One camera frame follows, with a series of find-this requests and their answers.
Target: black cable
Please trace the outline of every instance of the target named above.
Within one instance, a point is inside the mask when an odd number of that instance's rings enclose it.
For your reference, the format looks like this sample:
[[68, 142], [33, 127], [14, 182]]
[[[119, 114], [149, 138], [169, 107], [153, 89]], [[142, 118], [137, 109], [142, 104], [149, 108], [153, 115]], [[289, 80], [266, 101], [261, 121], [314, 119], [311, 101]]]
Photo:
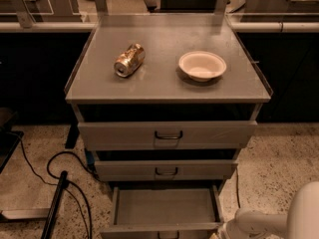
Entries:
[[[83, 167], [87, 172], [89, 172], [94, 178], [96, 178], [96, 177], [95, 177], [95, 174], [94, 174], [93, 172], [91, 172], [91, 171], [84, 165], [84, 163], [80, 160], [80, 158], [79, 158], [75, 153], [73, 153], [73, 152], [71, 152], [71, 151], [66, 151], [66, 150], [61, 151], [61, 152], [55, 154], [54, 156], [52, 156], [52, 157], [50, 158], [49, 162], [47, 163], [47, 172], [49, 173], [49, 175], [50, 175], [51, 177], [56, 178], [56, 179], [59, 178], [58, 176], [54, 175], [54, 174], [50, 171], [50, 164], [51, 164], [51, 162], [52, 162], [56, 157], [58, 157], [58, 156], [60, 156], [60, 155], [63, 155], [63, 154], [70, 154], [70, 155], [76, 157], [76, 158], [78, 159], [78, 161], [80, 162], [80, 164], [82, 165], [82, 167]], [[89, 232], [88, 232], [89, 236], [88, 236], [88, 238], [89, 238], [89, 239], [92, 239], [93, 226], [92, 226], [92, 214], [91, 214], [91, 208], [90, 208], [89, 201], [88, 201], [88, 199], [87, 199], [85, 193], [83, 192], [83, 190], [80, 188], [80, 186], [78, 186], [78, 185], [77, 185], [75, 182], [73, 182], [73, 181], [68, 180], [68, 182], [69, 182], [71, 185], [75, 186], [75, 187], [79, 190], [79, 192], [81, 193], [83, 199], [84, 199], [85, 202], [86, 202], [87, 209], [88, 209], [88, 216], [89, 216]]]
[[78, 161], [80, 162], [81, 166], [82, 166], [88, 173], [90, 173], [96, 180], [98, 180], [99, 182], [101, 182], [101, 181], [96, 177], [96, 174], [95, 174], [94, 172], [92, 172], [90, 169], [88, 169], [88, 168], [86, 167], [86, 165], [80, 160], [80, 158], [79, 158], [75, 153], [73, 153], [72, 151], [67, 151], [67, 150], [64, 150], [64, 151], [61, 151], [61, 152], [55, 154], [54, 156], [52, 156], [52, 157], [50, 158], [49, 162], [47, 163], [47, 171], [48, 171], [48, 173], [49, 173], [52, 177], [54, 177], [54, 178], [56, 178], [56, 179], [59, 178], [59, 177], [53, 175], [51, 172], [49, 172], [49, 170], [50, 170], [50, 169], [49, 169], [49, 166], [50, 166], [51, 162], [52, 162], [55, 158], [57, 158], [59, 155], [64, 155], [64, 154], [70, 154], [70, 155], [74, 156], [75, 158], [77, 158]]
[[236, 167], [236, 195], [237, 195], [238, 208], [240, 208], [238, 167]]
[[89, 229], [88, 229], [88, 224], [87, 224], [86, 218], [85, 218], [85, 216], [84, 216], [84, 214], [83, 214], [83, 211], [82, 211], [80, 202], [79, 202], [78, 199], [75, 197], [75, 195], [71, 193], [70, 190], [68, 190], [67, 188], [65, 188], [65, 190], [66, 190], [66, 191], [74, 198], [74, 200], [77, 202], [78, 207], [79, 207], [79, 210], [80, 210], [80, 213], [81, 213], [81, 216], [82, 216], [82, 219], [83, 219], [83, 222], [84, 222], [85, 227], [86, 227], [87, 237], [90, 238]]
[[25, 159], [26, 162], [28, 163], [28, 165], [29, 165], [29, 167], [31, 168], [32, 172], [33, 172], [37, 177], [39, 177], [39, 178], [42, 180], [43, 183], [45, 183], [45, 184], [47, 184], [47, 185], [50, 185], [50, 186], [57, 186], [58, 184], [54, 184], [54, 183], [50, 183], [50, 182], [45, 181], [44, 178], [34, 170], [32, 164], [30, 163], [30, 161], [29, 161], [29, 159], [28, 159], [28, 157], [27, 157], [27, 155], [26, 155], [26, 151], [25, 151], [25, 148], [24, 148], [24, 145], [23, 145], [23, 141], [22, 141], [21, 136], [20, 136], [19, 134], [17, 134], [17, 133], [10, 132], [10, 131], [7, 131], [6, 133], [7, 133], [7, 134], [14, 135], [14, 136], [17, 136], [17, 137], [20, 139], [20, 144], [21, 144], [21, 148], [22, 148], [22, 153], [23, 153], [24, 159]]
[[[19, 134], [14, 133], [14, 132], [11, 132], [11, 131], [7, 131], [6, 133], [7, 133], [7, 134], [14, 135], [14, 136], [16, 136], [16, 137], [18, 137], [18, 138], [20, 139], [20, 144], [21, 144], [21, 149], [22, 149], [22, 153], [23, 153], [24, 159], [26, 160], [26, 162], [27, 162], [27, 164], [29, 165], [29, 167], [30, 167], [30, 169], [32, 170], [32, 172], [33, 172], [37, 177], [39, 177], [44, 184], [47, 184], [47, 185], [50, 185], [50, 186], [57, 186], [57, 184], [54, 184], [54, 183], [50, 183], [50, 182], [45, 181], [44, 178], [34, 170], [32, 164], [30, 163], [30, 161], [29, 161], [29, 159], [28, 159], [28, 157], [27, 157], [27, 155], [26, 155], [26, 151], [25, 151], [25, 148], [24, 148], [24, 144], [23, 144], [23, 141], [22, 141], [22, 137], [21, 137]], [[55, 178], [55, 179], [59, 179], [59, 177], [53, 175], [53, 174], [49, 171], [49, 165], [50, 165], [51, 161], [52, 161], [55, 157], [57, 157], [58, 155], [60, 155], [60, 154], [62, 154], [62, 153], [64, 153], [64, 152], [67, 152], [67, 151], [62, 151], [62, 152], [59, 152], [58, 154], [54, 155], [52, 158], [50, 158], [50, 160], [49, 160], [49, 162], [48, 162], [48, 164], [47, 164], [47, 171], [48, 171], [49, 175], [51, 175], [51, 176], [52, 176], [53, 178]], [[81, 165], [85, 168], [86, 171], [88, 171], [89, 173], [93, 174], [90, 170], [87, 169], [87, 167], [85, 167], [85, 165], [83, 164], [83, 162], [80, 160], [80, 158], [79, 158], [77, 155], [75, 155], [74, 153], [72, 153], [72, 152], [70, 152], [70, 151], [69, 151], [69, 153], [71, 153], [72, 155], [74, 155], [74, 156], [80, 161]], [[65, 190], [74, 198], [74, 200], [75, 200], [76, 203], [78, 204], [78, 207], [79, 207], [79, 210], [80, 210], [80, 213], [81, 213], [81, 216], [82, 216], [82, 219], [83, 219], [83, 221], [84, 221], [85, 228], [86, 228], [86, 231], [87, 231], [87, 236], [88, 236], [89, 239], [91, 239], [91, 238], [92, 238], [92, 217], [91, 217], [91, 209], [90, 209], [90, 205], [89, 205], [88, 199], [87, 199], [86, 196], [84, 195], [84, 192], [82, 191], [82, 189], [81, 189], [77, 184], [75, 184], [74, 182], [69, 181], [69, 180], [68, 180], [68, 182], [69, 182], [70, 184], [74, 185], [74, 186], [81, 192], [82, 196], [84, 197], [84, 199], [85, 199], [85, 201], [86, 201], [86, 204], [87, 204], [87, 206], [88, 206], [89, 219], [90, 219], [90, 233], [91, 233], [91, 234], [89, 234], [88, 224], [87, 224], [86, 219], [85, 219], [85, 216], [84, 216], [84, 214], [83, 214], [83, 211], [82, 211], [80, 202], [79, 202], [78, 199], [75, 197], [75, 195], [71, 193], [70, 190], [68, 190], [67, 188], [65, 188]]]

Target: speckled floor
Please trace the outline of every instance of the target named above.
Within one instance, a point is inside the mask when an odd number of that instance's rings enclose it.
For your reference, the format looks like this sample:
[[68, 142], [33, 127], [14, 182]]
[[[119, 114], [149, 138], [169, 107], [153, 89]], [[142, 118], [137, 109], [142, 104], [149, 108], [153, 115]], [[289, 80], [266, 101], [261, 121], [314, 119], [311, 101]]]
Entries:
[[[51, 156], [64, 150], [67, 125], [24, 125], [23, 142], [27, 156], [36, 172], [48, 182], [55, 183], [46, 171]], [[73, 149], [84, 160], [81, 138]], [[260, 124], [248, 147], [239, 155], [239, 195], [241, 207], [265, 213], [286, 213], [294, 193], [303, 184], [319, 180], [319, 123]], [[60, 156], [52, 163], [52, 172], [68, 171], [68, 178], [84, 190], [92, 209], [93, 238], [101, 238], [99, 229], [108, 226], [111, 211], [110, 192], [96, 181], [72, 156]], [[54, 186], [44, 184], [24, 160], [17, 147], [0, 175], [0, 209], [49, 208]], [[70, 191], [84, 201], [74, 187]], [[237, 210], [236, 176], [225, 184], [220, 202], [225, 220]], [[0, 238], [40, 238], [44, 222], [0, 224]], [[52, 238], [86, 238], [83, 219], [75, 200], [65, 192]]]

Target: open drawer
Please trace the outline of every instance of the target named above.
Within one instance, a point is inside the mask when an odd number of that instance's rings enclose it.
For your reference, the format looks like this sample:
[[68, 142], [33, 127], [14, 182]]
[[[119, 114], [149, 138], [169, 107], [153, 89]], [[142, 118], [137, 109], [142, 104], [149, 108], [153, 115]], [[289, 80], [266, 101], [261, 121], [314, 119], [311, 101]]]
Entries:
[[223, 218], [210, 187], [114, 188], [104, 239], [209, 239]]

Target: gray cabinet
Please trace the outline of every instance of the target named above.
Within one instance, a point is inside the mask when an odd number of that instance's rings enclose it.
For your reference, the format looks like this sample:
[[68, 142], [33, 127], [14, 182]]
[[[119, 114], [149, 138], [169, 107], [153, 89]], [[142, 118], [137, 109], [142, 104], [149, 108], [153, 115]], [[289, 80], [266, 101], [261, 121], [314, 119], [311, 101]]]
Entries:
[[[211, 20], [105, 17], [75, 69], [67, 101], [113, 190], [103, 238], [207, 239], [223, 222], [218, 195], [270, 96], [226, 23]], [[123, 79], [113, 63], [132, 41], [147, 57]], [[217, 53], [226, 73], [208, 83], [182, 75], [177, 58], [189, 50]]]

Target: cabinet top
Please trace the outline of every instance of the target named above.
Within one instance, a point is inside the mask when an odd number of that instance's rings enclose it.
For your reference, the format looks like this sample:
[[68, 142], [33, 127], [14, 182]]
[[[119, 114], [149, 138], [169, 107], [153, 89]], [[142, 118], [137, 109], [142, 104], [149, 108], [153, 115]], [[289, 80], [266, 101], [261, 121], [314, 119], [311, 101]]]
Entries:
[[[105, 16], [83, 52], [66, 100], [72, 104], [265, 103], [270, 96], [226, 22], [212, 15]], [[146, 51], [128, 78], [114, 63], [130, 44]], [[191, 51], [221, 57], [226, 72], [206, 83], [191, 80], [178, 67]]]

